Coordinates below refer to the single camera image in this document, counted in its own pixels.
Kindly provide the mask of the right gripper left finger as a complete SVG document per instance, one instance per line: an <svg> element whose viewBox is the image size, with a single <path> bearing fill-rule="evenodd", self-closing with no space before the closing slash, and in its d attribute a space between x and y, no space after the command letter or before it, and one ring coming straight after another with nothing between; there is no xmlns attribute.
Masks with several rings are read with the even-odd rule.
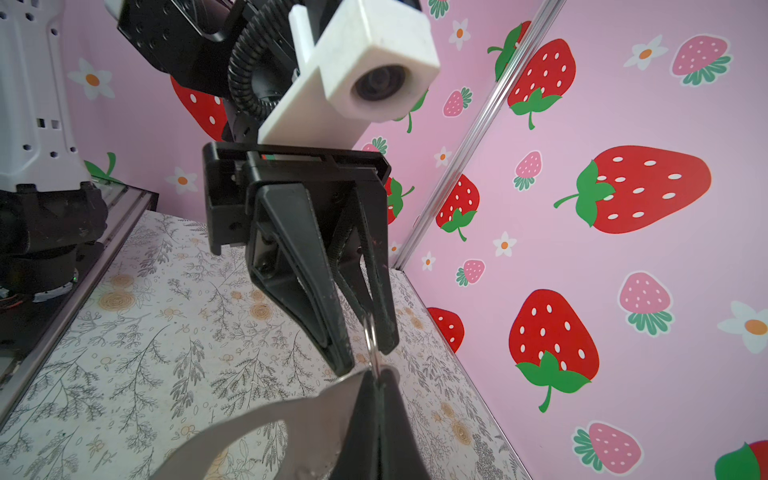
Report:
<svg viewBox="0 0 768 480"><path fill-rule="evenodd" d="M330 480L369 480L377 468L377 393L373 374L365 371L344 443Z"/></svg>

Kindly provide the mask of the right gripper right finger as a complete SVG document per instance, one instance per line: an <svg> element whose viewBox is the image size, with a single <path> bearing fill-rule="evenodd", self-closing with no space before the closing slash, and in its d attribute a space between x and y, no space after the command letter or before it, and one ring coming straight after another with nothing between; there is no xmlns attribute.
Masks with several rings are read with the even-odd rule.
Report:
<svg viewBox="0 0 768 480"><path fill-rule="evenodd" d="M384 480L430 480L419 453L397 375L390 368L377 380L378 467Z"/></svg>

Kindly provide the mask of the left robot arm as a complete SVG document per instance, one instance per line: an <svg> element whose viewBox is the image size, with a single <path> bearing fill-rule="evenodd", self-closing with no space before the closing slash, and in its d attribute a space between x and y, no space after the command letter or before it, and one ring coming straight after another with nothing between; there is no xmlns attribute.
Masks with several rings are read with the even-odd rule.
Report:
<svg viewBox="0 0 768 480"><path fill-rule="evenodd" d="M225 136L203 150L210 248L242 245L253 283L328 365L352 353L340 315L399 343L385 259L379 153L354 149L392 114L415 72L390 40L417 2L120 1L118 30L182 87L223 99ZM1 293L4 306L66 294L108 208L67 129L58 1L1 5Z"/></svg>

